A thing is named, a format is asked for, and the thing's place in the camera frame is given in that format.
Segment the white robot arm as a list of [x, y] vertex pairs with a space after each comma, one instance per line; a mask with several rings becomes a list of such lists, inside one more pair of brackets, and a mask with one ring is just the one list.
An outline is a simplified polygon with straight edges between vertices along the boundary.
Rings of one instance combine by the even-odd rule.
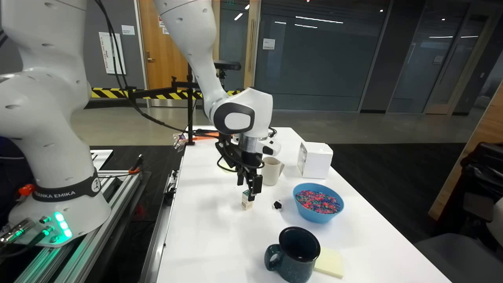
[[[248, 175], [248, 192], [260, 192], [254, 169], [279, 145], [270, 136], [273, 98], [254, 88], [227, 95], [212, 59], [215, 19], [208, 0], [153, 0], [160, 21], [188, 62], [204, 98], [204, 114], [221, 137], [226, 162]], [[0, 82], [0, 136], [24, 156], [34, 192], [15, 205], [9, 225], [34, 227], [17, 241], [61, 247], [108, 220], [89, 147], [70, 118], [89, 101], [83, 63], [86, 0], [1, 0], [1, 27], [17, 46], [21, 70]]]

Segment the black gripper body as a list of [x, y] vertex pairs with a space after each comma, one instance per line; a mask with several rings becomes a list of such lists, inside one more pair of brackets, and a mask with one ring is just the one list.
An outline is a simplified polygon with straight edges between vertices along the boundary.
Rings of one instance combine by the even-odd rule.
[[263, 167], [263, 156], [276, 154], [276, 142], [273, 136], [268, 134], [265, 139], [248, 139], [243, 136], [226, 136], [219, 134], [215, 143], [219, 158], [237, 173], [237, 169], [241, 167], [246, 172], [246, 180], [252, 170]]

